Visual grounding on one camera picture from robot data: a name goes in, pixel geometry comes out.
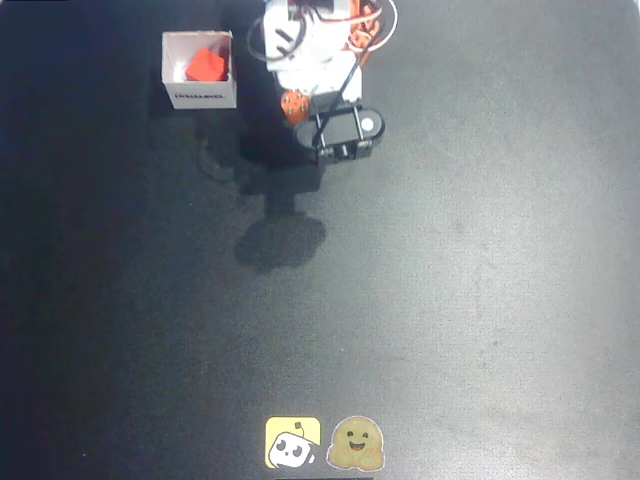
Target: cartoon face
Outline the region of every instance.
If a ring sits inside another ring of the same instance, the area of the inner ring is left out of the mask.
[[[338,426],[334,434],[334,444],[348,447],[353,453],[365,448],[382,450],[382,433],[368,418],[353,417]]]
[[[304,465],[311,453],[311,442],[292,433],[281,433],[273,442],[269,452],[269,461],[276,467],[298,468]]]
[[[329,465],[341,470],[373,472],[384,468],[380,427],[366,417],[349,417],[334,430],[327,452]]]

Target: white box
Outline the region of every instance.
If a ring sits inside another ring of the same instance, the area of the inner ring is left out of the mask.
[[[162,83],[173,108],[236,108],[238,86],[231,55],[231,32],[164,32],[162,34]],[[185,71],[202,48],[228,59],[229,75],[222,82],[191,82]]]

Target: yellow sticker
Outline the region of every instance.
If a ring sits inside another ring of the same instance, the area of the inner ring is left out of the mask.
[[[299,468],[315,461],[320,422],[312,417],[273,417],[267,422],[264,461],[269,468]]]
[[[327,463],[340,470],[376,472],[384,468],[384,439],[376,422],[367,417],[345,418],[333,431]]]

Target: red object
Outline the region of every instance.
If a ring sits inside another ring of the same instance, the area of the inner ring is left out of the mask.
[[[193,57],[186,73],[187,80],[192,82],[221,82],[227,77],[227,61],[203,48]]]

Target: wire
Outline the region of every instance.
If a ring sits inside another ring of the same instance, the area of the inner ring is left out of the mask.
[[[291,55],[293,55],[300,48],[300,46],[302,45],[302,42],[307,36],[307,19],[304,17],[303,14],[301,14],[298,18],[300,22],[300,32],[291,50],[284,53],[281,57],[268,57],[256,51],[251,45],[253,40],[253,33],[263,20],[264,20],[264,17],[256,18],[256,20],[251,24],[251,27],[249,27],[249,30],[247,31],[247,38],[246,38],[247,50],[249,51],[249,54],[256,60],[259,60],[261,62],[281,62],[283,60],[286,60],[287,58],[290,58]]]
[[[380,25],[380,30],[378,30],[378,33],[376,33],[371,38],[369,43],[367,43],[367,45],[362,49],[362,52],[360,52],[358,55],[356,55],[356,61],[353,64],[353,67],[351,68],[351,71],[349,72],[349,75],[347,75],[347,78],[345,79],[344,83],[340,87],[340,90],[336,94],[336,97],[333,99],[333,102],[331,102],[331,106],[329,107],[329,110],[327,110],[327,113],[325,114],[324,118],[322,119],[322,123],[320,124],[320,128],[318,129],[318,131],[316,132],[315,136],[313,137],[313,142],[311,144],[313,145],[314,148],[317,148],[318,142],[320,141],[320,138],[322,137],[322,134],[324,133],[325,129],[327,128],[327,125],[329,124],[329,121],[331,120],[331,114],[333,112],[335,112],[335,110],[338,108],[338,103],[340,103],[340,100],[342,99],[342,95],[344,94],[344,91],[347,89],[347,87],[349,86],[349,83],[351,82],[351,79],[353,78],[353,76],[358,71],[358,67],[360,66],[360,63],[362,63],[362,59],[367,54],[367,52],[369,51],[371,46],[376,42],[376,40],[378,40],[378,37],[380,36],[380,34],[383,32],[383,30],[384,30],[384,22],[381,22],[381,23],[382,24]]]
[[[318,16],[318,19],[322,23],[348,23],[350,25],[356,25],[358,23],[371,22],[371,21],[375,20],[376,18],[378,18],[380,16],[380,14],[382,13],[382,8],[379,8],[378,10],[376,10],[375,12],[373,12],[373,13],[371,13],[369,15],[362,15],[360,17],[324,18],[322,15],[320,15],[320,12],[318,11],[318,7],[313,7],[313,10],[316,12],[316,15]]]
[[[387,0],[387,1],[389,2],[389,5],[391,5],[391,9],[393,10],[393,25],[391,26],[391,30],[389,31],[389,35],[387,35],[379,43],[376,43],[375,45],[373,45],[371,48],[368,49],[368,51],[371,52],[371,53],[373,53],[373,52],[375,52],[377,50],[380,50],[387,43],[389,43],[389,40],[391,40],[391,37],[393,37],[393,34],[396,33],[396,29],[398,28],[398,7],[396,6],[396,4],[395,4],[395,2],[393,0]],[[353,50],[354,52],[357,52],[357,53],[361,53],[363,51],[362,48],[356,47],[351,42],[349,42],[349,48],[351,50]]]

